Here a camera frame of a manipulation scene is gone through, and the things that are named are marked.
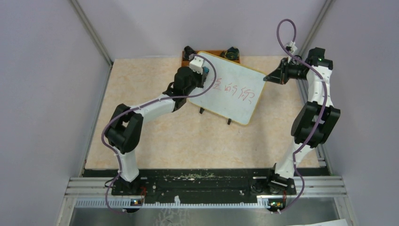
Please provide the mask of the whiteboard with yellow frame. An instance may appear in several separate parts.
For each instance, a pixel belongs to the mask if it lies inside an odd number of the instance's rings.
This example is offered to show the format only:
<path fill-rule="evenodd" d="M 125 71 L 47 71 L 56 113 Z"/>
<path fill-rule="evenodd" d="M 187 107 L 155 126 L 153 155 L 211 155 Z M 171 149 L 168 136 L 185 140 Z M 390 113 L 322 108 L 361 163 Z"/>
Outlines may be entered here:
<path fill-rule="evenodd" d="M 188 100 L 205 110 L 247 125 L 257 107 L 265 87 L 266 74 L 245 65 L 200 51 L 202 66 L 209 69 L 203 88 L 196 88 L 192 95 L 210 88 L 199 97 Z"/>

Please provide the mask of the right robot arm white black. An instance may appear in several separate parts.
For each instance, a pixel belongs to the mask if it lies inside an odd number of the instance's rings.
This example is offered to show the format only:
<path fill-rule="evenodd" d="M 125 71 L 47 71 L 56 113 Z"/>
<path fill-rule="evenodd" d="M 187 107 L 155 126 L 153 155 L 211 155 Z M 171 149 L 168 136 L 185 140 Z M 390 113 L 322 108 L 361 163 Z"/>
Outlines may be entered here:
<path fill-rule="evenodd" d="M 289 79 L 308 82 L 308 100 L 291 128 L 293 142 L 265 181 L 265 189 L 271 194 L 295 193 L 292 178 L 296 167 L 311 150 L 326 142 L 340 117 L 341 111 L 333 106 L 330 96 L 333 61 L 325 59 L 324 54 L 323 48 L 313 48 L 303 63 L 283 58 L 264 78 L 277 84 L 286 84 Z"/>

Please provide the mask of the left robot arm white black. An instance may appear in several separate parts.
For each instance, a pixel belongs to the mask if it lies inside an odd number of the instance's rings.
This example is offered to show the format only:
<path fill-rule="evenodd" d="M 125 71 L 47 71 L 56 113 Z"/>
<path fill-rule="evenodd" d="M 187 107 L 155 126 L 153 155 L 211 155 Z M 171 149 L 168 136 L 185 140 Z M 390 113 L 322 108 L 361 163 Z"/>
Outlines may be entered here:
<path fill-rule="evenodd" d="M 124 180 L 122 188 L 130 195 L 141 189 L 140 180 L 136 179 L 139 169 L 136 162 L 135 148 L 138 146 L 142 127 L 164 114 L 179 110 L 195 88 L 203 88 L 209 69 L 202 67 L 199 72 L 184 66 L 174 75 L 166 91 L 156 99 L 138 106 L 120 104 L 116 107 L 109 124 L 102 132 L 102 139 L 107 139 L 117 156 L 119 177 Z"/>

